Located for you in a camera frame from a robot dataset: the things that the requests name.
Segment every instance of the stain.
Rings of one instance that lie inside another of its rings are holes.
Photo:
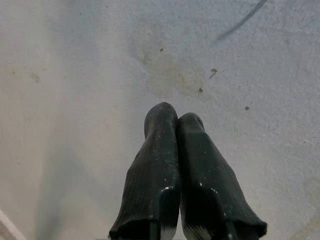
[[[146,91],[158,97],[170,97],[174,91],[196,95],[206,80],[200,64],[187,51],[175,56],[164,51],[167,40],[164,27],[153,15],[143,15],[132,24],[127,51],[146,73]],[[199,99],[206,101],[209,97],[202,94]]]
[[[218,70],[217,69],[215,69],[215,68],[212,68],[211,69],[211,76],[209,77],[209,79],[208,80],[210,80],[210,79],[212,79],[213,77],[214,77],[214,75],[216,75],[216,73],[218,72]]]
[[[305,226],[298,229],[289,240],[305,240],[320,228],[320,178],[310,178],[303,183],[309,203],[315,207],[314,216]]]
[[[231,27],[229,30],[227,30],[226,32],[220,34],[216,40],[221,41],[225,38],[227,38],[228,36],[230,36],[231,34],[233,34],[235,31],[237,31],[239,28],[241,28],[249,19],[251,19],[267,2],[268,0],[260,0],[255,7],[240,21],[238,22],[236,25],[234,25],[233,27]]]
[[[35,73],[31,73],[30,78],[32,78],[36,83],[40,82],[40,77]]]

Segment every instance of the wall surface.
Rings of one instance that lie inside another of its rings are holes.
[[[201,116],[264,240],[320,239],[319,16],[318,0],[1,0],[1,210],[27,240],[106,238],[166,101]]]

